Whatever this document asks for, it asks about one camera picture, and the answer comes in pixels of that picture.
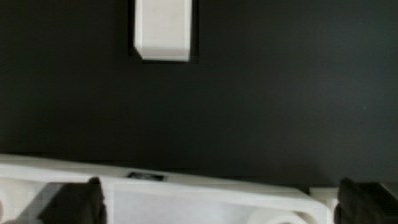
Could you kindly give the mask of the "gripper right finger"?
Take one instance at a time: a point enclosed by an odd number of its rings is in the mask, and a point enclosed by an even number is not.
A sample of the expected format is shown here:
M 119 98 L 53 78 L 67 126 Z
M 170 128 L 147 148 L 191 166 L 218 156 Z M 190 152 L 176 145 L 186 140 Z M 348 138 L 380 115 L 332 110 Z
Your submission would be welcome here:
M 398 182 L 341 180 L 334 224 L 398 224 Z

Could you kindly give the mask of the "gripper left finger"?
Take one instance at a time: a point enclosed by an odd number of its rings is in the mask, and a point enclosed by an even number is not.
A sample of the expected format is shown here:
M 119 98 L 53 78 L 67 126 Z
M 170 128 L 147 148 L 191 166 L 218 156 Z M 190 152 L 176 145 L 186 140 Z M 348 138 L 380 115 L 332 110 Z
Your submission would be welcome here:
M 106 224 L 101 181 L 65 183 L 37 217 L 42 224 Z

